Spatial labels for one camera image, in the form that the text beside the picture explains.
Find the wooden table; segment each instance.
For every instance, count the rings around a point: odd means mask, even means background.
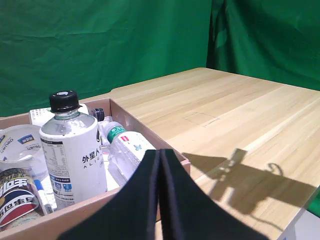
[[[277,239],[320,185],[320,92],[196,68],[110,97],[192,163],[218,205]],[[160,223],[156,225],[161,238]]]

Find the white bottle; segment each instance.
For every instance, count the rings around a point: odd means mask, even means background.
[[[57,209],[106,192],[107,180],[98,121],[81,113],[75,91],[50,97],[54,117],[40,129]]]
[[[128,180],[144,158],[146,150],[155,147],[139,132],[126,131],[118,122],[112,121],[104,129],[107,140],[111,143],[111,161]]]

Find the cardboard box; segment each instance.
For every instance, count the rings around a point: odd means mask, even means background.
[[[121,123],[128,131],[141,133],[156,149],[172,149],[168,143],[116,104],[112,99],[104,98],[85,103],[90,108],[103,108],[106,116],[112,116],[114,121]],[[29,124],[29,117],[27,113],[0,119],[0,129],[20,124]],[[184,169],[190,173],[190,162],[188,159],[176,150],[174,151]],[[119,190],[120,188],[117,188],[105,192],[49,215],[40,217],[36,220],[27,222],[23,225],[7,229],[0,232],[0,240],[55,240],[61,233],[77,225],[98,211]]]

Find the pen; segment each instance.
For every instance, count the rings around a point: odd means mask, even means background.
[[[53,209],[52,209],[52,206],[51,204],[48,202],[48,199],[46,197],[46,194],[45,194],[45,191],[44,191],[44,187],[42,186],[41,184],[41,181],[40,180],[34,180],[34,184],[36,186],[36,189],[38,190],[38,194],[39,194],[39,197],[42,201],[42,205],[46,211],[47,214],[51,214],[53,213]]]

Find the green backdrop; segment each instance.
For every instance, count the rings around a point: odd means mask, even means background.
[[[211,0],[0,0],[0,116],[205,67]]]
[[[55,91],[83,99],[206,65],[320,90],[319,9],[318,0],[0,0],[0,116],[48,106]]]

